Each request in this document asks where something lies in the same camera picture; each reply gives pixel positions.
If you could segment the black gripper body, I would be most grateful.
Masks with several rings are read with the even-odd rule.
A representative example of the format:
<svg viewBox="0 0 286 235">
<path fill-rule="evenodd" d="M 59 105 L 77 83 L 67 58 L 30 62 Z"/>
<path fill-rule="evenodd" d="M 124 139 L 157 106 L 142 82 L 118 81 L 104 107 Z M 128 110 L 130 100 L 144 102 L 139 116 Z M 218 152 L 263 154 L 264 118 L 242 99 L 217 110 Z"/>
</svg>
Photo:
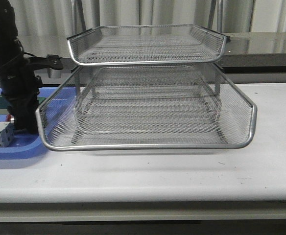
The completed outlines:
<svg viewBox="0 0 286 235">
<path fill-rule="evenodd" d="M 29 57 L 20 55 L 0 67 L 1 95 L 8 101 L 8 112 L 15 118 L 17 129 L 26 129 L 31 134 L 38 133 L 36 109 L 37 95 L 43 86 L 41 78 L 34 73 L 40 69 L 62 70 L 58 55 Z"/>
</svg>

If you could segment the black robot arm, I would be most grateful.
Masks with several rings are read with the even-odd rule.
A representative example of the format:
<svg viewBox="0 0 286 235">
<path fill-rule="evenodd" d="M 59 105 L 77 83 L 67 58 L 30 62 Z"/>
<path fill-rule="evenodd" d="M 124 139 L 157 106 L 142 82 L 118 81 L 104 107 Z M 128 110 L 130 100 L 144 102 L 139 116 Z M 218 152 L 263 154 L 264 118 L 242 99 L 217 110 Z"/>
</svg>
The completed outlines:
<svg viewBox="0 0 286 235">
<path fill-rule="evenodd" d="M 43 83 L 36 70 L 63 69 L 58 55 L 26 58 L 18 39 L 14 8 L 7 0 L 0 0 L 0 87 L 8 102 L 8 112 L 14 117 L 16 129 L 31 134 L 38 132 L 35 111 L 39 106 L 37 96 Z"/>
</svg>

